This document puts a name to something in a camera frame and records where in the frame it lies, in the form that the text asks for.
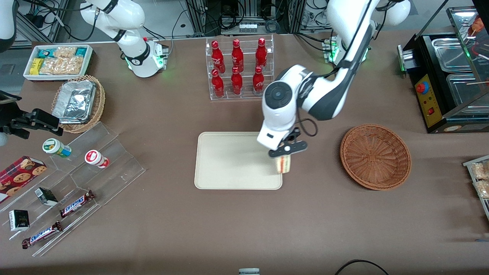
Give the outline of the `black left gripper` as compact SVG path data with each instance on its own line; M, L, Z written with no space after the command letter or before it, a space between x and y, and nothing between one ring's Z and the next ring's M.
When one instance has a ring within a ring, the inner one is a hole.
M305 141L299 141L298 137L301 134L299 128L294 128L288 136L280 143L276 150L269 150L270 158L279 158L289 156L307 150L308 144Z

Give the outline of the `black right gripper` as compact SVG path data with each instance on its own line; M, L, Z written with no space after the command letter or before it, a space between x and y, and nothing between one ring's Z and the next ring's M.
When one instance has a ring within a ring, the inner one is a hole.
M0 105L0 132L14 135L21 139L28 139L28 130L44 130L56 136L63 135L63 129L59 127L58 117L47 113L40 108L31 112L25 112L19 108L16 102Z

